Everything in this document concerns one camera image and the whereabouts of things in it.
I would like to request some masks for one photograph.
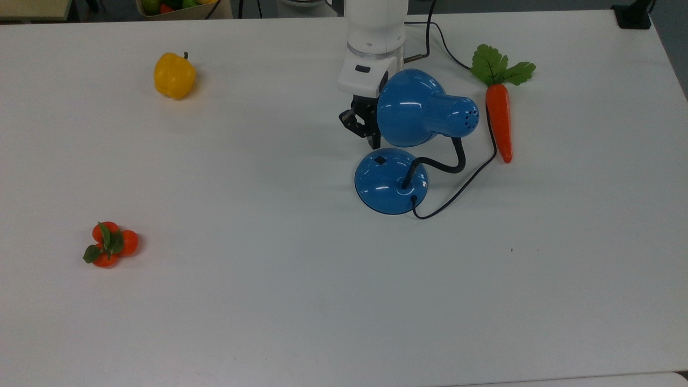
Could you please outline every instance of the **orange carrot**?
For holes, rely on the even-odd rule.
[[[505,163],[510,163],[513,153],[509,93],[502,83],[520,85],[533,76],[535,65],[530,62],[519,62],[512,67],[507,66],[508,58],[487,44],[479,45],[473,53],[471,73],[487,85],[485,102],[492,132],[502,159]]]
[[[505,163],[510,163],[513,153],[511,150],[511,114],[509,112],[508,90],[501,83],[488,87],[487,93],[485,93],[485,102],[499,153]]]

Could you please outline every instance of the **table surface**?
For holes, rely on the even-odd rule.
[[[0,20],[67,20],[72,0],[0,0]]]
[[[446,386],[688,368],[688,104],[610,11],[437,15],[532,61],[514,161],[432,220],[354,191],[343,19],[0,25],[5,386]],[[424,51],[409,27],[407,55]],[[412,63],[481,106],[440,49]],[[153,88],[163,52],[197,87]],[[419,208],[460,176],[429,170]],[[453,162],[451,142],[409,149]],[[96,221],[142,236],[103,270]]]
[[[584,377],[541,381],[519,381],[499,387],[688,387],[688,381],[677,373]]]

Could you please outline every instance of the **blue desk lamp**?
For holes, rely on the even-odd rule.
[[[397,215],[411,211],[428,189],[422,164],[452,174],[461,172],[466,166],[461,137],[473,133],[479,117],[470,98],[447,95],[428,74],[420,70],[397,73],[378,101],[377,123],[382,137],[396,147],[414,147],[442,134],[451,138],[458,164],[450,167],[430,158],[415,158],[397,148],[377,149],[356,168],[358,196],[377,212]]]

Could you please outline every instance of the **green leaf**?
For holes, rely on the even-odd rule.
[[[530,62],[519,62],[504,72],[503,82],[511,82],[518,86],[533,77],[535,65]]]
[[[112,234],[112,241],[110,243],[109,251],[111,254],[119,254],[124,247],[125,238],[122,236],[122,231],[117,230],[114,234]]]
[[[509,58],[502,56],[496,48],[481,44],[473,53],[471,73],[488,87],[495,83],[501,83],[508,60]]]
[[[88,246],[86,252],[84,252],[84,261],[86,261],[86,263],[92,263],[101,252],[102,251],[95,244]]]
[[[100,233],[103,235],[103,250],[109,250],[111,239],[110,230],[108,230],[103,223],[98,222],[98,226],[100,227]]]

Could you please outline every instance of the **yellow bell pepper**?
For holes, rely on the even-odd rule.
[[[184,58],[167,52],[158,59],[153,77],[155,89],[162,95],[181,99],[191,91],[196,69],[187,61],[188,57],[188,52],[184,53]]]

